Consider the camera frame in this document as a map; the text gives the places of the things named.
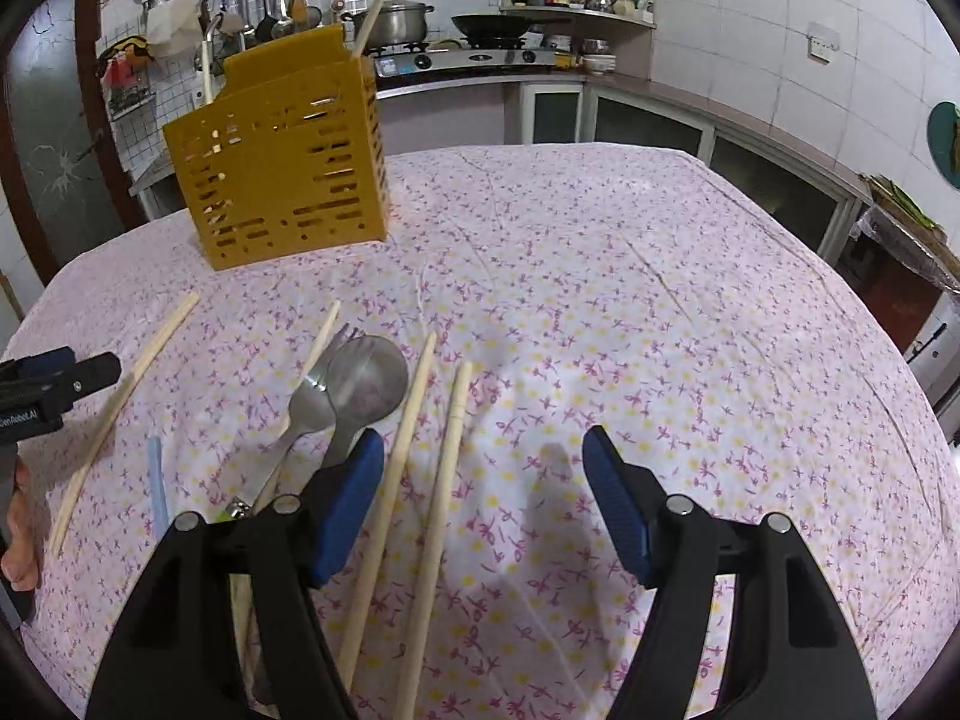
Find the human hand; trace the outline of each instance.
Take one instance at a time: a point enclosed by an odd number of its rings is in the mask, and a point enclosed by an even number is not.
[[[7,509],[7,525],[10,527],[11,543],[0,559],[0,569],[10,580],[14,590],[33,590],[40,584],[40,566],[34,548],[34,527],[30,519],[30,507],[24,490],[30,485],[30,469],[21,459],[16,459],[13,472],[16,488]]]

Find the tablecloth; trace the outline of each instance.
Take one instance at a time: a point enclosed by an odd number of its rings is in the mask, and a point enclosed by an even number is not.
[[[185,212],[80,256],[7,356],[69,344],[129,365],[181,297],[200,304],[123,409],[60,557],[43,555],[25,646],[82,713],[112,623],[155,545],[146,437],[171,512],[213,517],[277,435],[325,312],[439,334],[353,699],[392,716],[414,571],[456,364],[477,363],[418,718],[565,720],[611,707],[654,593],[616,560],[579,457],[606,426],[627,461],[723,517],[784,511],[862,653],[881,717],[960,618],[960,485],[928,402],[845,283],[702,163],[632,146],[472,146],[389,160],[386,242],[214,272]],[[41,525],[102,392],[24,442]],[[389,445],[400,415],[378,425]],[[329,435],[296,445],[299,490]],[[45,538],[41,527],[40,538]],[[315,595],[334,653],[366,536]],[[717,581],[689,711],[719,685],[733,583]]]

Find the silver bolt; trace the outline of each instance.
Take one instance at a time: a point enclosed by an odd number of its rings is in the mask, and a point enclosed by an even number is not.
[[[200,514],[196,512],[184,512],[178,514],[174,520],[174,527],[178,531],[192,531],[200,524]]]
[[[684,517],[685,514],[690,514],[693,511],[693,501],[685,495],[671,495],[666,499],[666,508],[674,514],[680,514],[681,517]]]
[[[299,509],[299,498],[296,495],[280,495],[274,501],[274,511],[277,514],[292,514]]]
[[[790,518],[786,514],[780,514],[779,512],[774,512],[769,517],[767,517],[767,525],[773,528],[777,533],[786,533],[792,527],[790,524]]]

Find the blue straw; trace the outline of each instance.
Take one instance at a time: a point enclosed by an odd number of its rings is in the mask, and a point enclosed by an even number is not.
[[[167,514],[167,496],[163,492],[163,472],[160,470],[160,437],[147,438],[147,468],[150,472],[150,498],[154,504],[154,536],[163,538],[170,527],[170,515]]]

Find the metal fork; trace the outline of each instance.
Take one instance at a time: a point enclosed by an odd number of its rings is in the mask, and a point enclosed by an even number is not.
[[[357,328],[350,328],[349,324],[344,324],[330,343],[320,353],[317,362],[312,367],[304,381],[294,390],[290,398],[288,412],[290,413],[290,427],[283,431],[282,435],[270,446],[263,461],[251,473],[246,483],[244,483],[240,493],[227,504],[224,512],[230,519],[238,517],[249,517],[253,514],[253,503],[262,493],[270,481],[274,470],[279,466],[287,452],[294,445],[296,440],[308,433],[319,433],[332,427],[336,421],[337,415],[334,413],[333,405],[326,394],[326,370],[330,366],[333,356],[340,350],[347,341],[363,335],[363,332]]]

